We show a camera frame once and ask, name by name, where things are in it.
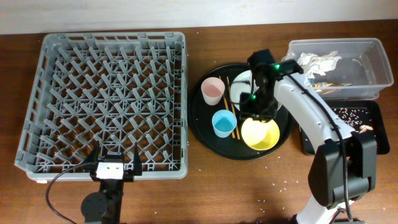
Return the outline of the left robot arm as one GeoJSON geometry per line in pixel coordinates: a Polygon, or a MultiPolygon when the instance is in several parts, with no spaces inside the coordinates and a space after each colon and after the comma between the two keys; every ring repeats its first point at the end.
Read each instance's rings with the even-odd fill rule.
{"type": "Polygon", "coordinates": [[[126,182],[133,182],[142,175],[142,162],[138,147],[134,145],[132,170],[124,168],[124,156],[110,152],[99,158],[101,147],[97,144],[83,161],[85,170],[93,181],[99,182],[99,191],[87,195],[81,203],[85,223],[119,223],[123,188],[126,182]]]}

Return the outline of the white tissue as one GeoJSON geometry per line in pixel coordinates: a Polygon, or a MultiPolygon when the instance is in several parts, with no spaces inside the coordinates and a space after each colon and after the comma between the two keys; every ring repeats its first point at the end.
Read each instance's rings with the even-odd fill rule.
{"type": "Polygon", "coordinates": [[[301,53],[298,64],[303,68],[308,79],[314,79],[315,74],[325,76],[326,72],[333,71],[341,56],[337,56],[337,51],[332,51],[327,55],[318,56],[312,53],[301,53]]]}

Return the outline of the food scraps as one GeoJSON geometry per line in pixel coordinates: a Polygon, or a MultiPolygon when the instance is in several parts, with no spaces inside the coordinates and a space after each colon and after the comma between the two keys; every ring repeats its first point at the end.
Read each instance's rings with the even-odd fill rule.
{"type": "Polygon", "coordinates": [[[365,133],[374,130],[373,119],[366,108],[333,108],[333,111],[356,132],[365,133]]]}

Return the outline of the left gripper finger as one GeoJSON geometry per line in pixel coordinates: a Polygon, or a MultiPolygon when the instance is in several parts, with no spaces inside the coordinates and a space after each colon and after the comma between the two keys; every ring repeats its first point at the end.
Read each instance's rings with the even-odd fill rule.
{"type": "Polygon", "coordinates": [[[142,175],[142,162],[138,152],[138,146],[135,142],[134,144],[134,158],[133,158],[133,171],[135,176],[142,175]]]}
{"type": "Polygon", "coordinates": [[[97,141],[94,148],[87,155],[86,159],[83,161],[84,170],[92,170],[97,165],[98,153],[100,151],[100,142],[97,141]]]}

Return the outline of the grey plate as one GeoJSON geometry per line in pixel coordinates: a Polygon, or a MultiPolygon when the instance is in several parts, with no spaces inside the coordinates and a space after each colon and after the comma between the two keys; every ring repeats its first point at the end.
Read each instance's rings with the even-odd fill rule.
{"type": "MultiPolygon", "coordinates": [[[[274,97],[271,96],[269,92],[267,92],[267,88],[263,86],[262,83],[257,84],[256,78],[252,78],[252,71],[250,70],[241,72],[231,83],[229,95],[231,97],[231,102],[234,103],[234,106],[238,110],[239,110],[240,94],[242,93],[257,95],[267,100],[274,99],[274,97]]],[[[280,110],[282,105],[280,103],[278,103],[278,105],[279,105],[278,110],[280,110]]]]}

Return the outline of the yellow bowl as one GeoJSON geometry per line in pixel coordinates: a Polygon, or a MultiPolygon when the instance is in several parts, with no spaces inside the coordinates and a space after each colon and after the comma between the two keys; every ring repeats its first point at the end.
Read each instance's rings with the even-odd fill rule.
{"type": "Polygon", "coordinates": [[[274,120],[262,123],[248,118],[242,124],[241,137],[251,149],[266,151],[277,144],[280,138],[280,130],[274,120]]]}

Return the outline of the brown snack wrapper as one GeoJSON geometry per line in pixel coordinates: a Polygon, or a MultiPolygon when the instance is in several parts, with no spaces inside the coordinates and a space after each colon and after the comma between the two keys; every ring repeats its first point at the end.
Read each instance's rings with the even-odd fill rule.
{"type": "Polygon", "coordinates": [[[323,90],[326,87],[351,86],[351,84],[350,83],[318,82],[318,83],[312,83],[311,86],[318,94],[327,94],[327,93],[334,92],[335,90],[328,90],[328,91],[323,90]]]}

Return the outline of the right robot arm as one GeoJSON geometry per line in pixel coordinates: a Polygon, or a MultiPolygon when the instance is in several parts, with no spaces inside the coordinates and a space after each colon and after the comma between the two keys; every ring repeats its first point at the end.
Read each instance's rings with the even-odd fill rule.
{"type": "Polygon", "coordinates": [[[293,59],[275,62],[267,49],[247,60],[251,89],[239,101],[243,120],[263,123],[283,106],[304,130],[315,150],[308,174],[311,197],[294,215],[295,223],[333,223],[350,205],[376,185],[377,142],[371,133],[358,133],[341,120],[315,92],[303,68],[293,59]]]}

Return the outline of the blue cup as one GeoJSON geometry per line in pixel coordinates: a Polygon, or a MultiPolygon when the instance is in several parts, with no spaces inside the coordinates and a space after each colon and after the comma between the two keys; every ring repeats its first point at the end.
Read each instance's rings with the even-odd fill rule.
{"type": "Polygon", "coordinates": [[[219,110],[213,115],[211,124],[215,134],[219,138],[227,138],[235,129],[237,119],[231,111],[219,110]]]}

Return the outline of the pink cup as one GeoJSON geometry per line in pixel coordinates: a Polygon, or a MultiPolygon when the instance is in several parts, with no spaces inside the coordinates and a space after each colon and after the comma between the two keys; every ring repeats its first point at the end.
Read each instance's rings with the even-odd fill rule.
{"type": "Polygon", "coordinates": [[[201,92],[206,104],[214,106],[221,100],[225,91],[224,83],[216,77],[206,78],[201,84],[201,92]]]}

